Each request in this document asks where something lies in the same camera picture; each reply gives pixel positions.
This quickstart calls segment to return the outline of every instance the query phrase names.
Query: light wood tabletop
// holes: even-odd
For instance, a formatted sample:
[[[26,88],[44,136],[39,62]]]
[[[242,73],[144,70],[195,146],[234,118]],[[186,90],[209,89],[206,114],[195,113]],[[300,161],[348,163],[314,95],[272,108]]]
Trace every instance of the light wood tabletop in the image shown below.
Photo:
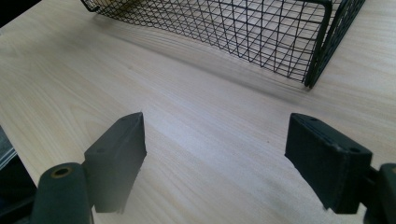
[[[142,111],[148,155],[125,213],[96,223],[361,223],[325,211],[284,157],[289,116],[396,161],[396,1],[370,0],[315,88],[190,38],[44,0],[0,32],[0,125],[37,183]]]

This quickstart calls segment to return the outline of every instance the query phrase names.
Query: wire mesh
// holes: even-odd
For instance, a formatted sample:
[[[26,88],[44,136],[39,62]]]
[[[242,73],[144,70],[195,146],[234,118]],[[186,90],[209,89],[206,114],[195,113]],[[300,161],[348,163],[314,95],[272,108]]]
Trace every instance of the wire mesh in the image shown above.
[[[201,40],[306,85],[319,71],[328,21],[342,0],[81,1],[99,14]]]

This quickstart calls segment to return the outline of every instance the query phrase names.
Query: wood grain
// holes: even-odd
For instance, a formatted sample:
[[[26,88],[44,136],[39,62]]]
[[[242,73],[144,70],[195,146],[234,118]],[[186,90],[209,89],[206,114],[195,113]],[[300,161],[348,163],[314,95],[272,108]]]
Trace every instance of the wood grain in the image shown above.
[[[148,156],[125,213],[96,223],[361,223],[324,211],[284,157],[289,115],[396,161],[395,2],[368,1],[317,86],[164,31],[42,1],[0,35],[0,124],[33,180],[143,111]]]

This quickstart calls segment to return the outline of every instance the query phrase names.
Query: wire mesh basket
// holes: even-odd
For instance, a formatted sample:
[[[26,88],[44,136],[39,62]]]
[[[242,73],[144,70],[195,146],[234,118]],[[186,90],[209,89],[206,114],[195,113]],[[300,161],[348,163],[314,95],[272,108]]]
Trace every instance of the wire mesh basket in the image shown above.
[[[91,12],[201,40],[312,88],[364,0],[81,0]]]

